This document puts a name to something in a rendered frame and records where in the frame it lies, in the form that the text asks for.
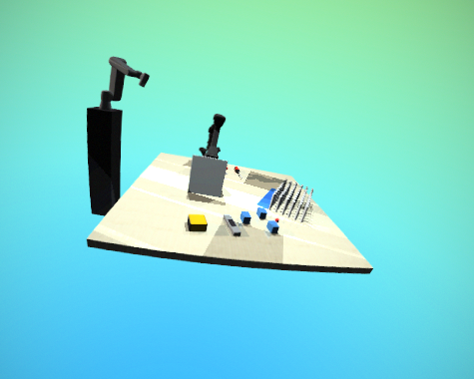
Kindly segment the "small blue cube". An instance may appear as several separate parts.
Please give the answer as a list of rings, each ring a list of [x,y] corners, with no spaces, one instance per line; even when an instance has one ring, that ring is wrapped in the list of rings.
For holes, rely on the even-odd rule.
[[[276,223],[275,221],[269,221],[269,222],[267,223],[266,228],[267,228],[271,233],[274,233],[274,232],[277,232],[277,231],[278,231],[279,226],[277,225],[277,223]]]
[[[256,211],[256,214],[259,218],[264,218],[266,219],[266,216],[267,216],[267,211],[265,210],[264,207],[258,207],[257,208],[257,211]]]
[[[250,224],[251,216],[248,211],[242,211],[240,214],[240,220],[242,223]]]

